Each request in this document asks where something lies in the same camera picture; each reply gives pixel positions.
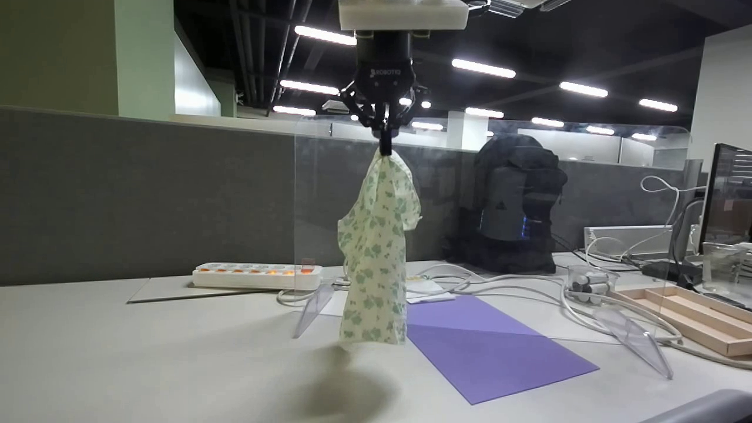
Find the table surface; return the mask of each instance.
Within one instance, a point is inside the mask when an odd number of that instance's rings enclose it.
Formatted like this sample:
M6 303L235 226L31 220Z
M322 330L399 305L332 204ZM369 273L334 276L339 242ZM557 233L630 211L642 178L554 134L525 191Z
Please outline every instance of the table surface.
M588 271L569 254L561 267ZM520 276L530 287L557 288ZM664 381L613 338L530 294L490 305L582 355L600 372L469 407L415 346L339 347L339 318L291 338L298 311L271 294L131 303L185 294L187 276L0 288L2 423L633 423L752 376L664 350ZM623 275L621 287L656 285Z

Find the wooden board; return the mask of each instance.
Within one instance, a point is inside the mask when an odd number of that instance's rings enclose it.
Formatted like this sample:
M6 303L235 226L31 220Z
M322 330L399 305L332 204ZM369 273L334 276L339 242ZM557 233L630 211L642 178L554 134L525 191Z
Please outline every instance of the wooden board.
M752 355L752 313L742 307L680 287L633 288L617 296L657 313L682 335L723 358Z

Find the ceiling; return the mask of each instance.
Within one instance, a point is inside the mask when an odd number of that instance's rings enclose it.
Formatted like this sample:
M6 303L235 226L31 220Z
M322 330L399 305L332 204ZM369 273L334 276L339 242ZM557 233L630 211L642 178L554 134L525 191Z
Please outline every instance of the ceiling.
M339 86L354 76L354 48L291 32L301 20L335 31L335 0L177 0L177 18L199 66L232 71L251 107L271 106L280 76ZM748 0L570 0L520 18L473 12L462 32L415 38L414 58L418 81L433 92L425 115L488 106L509 119L688 127L702 39L748 24ZM450 56L509 66L517 77L462 72ZM611 97L573 97L557 90L560 80L609 86ZM680 112L640 107L642 97L680 103ZM281 92L278 103L319 107L324 99Z

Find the purple sheet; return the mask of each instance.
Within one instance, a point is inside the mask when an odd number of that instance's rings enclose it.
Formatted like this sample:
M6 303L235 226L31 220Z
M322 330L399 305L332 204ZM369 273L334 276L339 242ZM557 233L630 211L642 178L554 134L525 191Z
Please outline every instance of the purple sheet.
M407 322L408 338L469 403L596 372L473 296L412 305Z

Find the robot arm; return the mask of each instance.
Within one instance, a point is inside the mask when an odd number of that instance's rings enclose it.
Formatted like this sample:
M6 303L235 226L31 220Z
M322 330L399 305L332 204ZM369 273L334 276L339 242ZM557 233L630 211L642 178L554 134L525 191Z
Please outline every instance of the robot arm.
M408 125L425 97L415 85L414 31L462 31L468 4L460 0L341 0L344 31L356 32L356 72L341 90L344 103L379 138L381 154Z

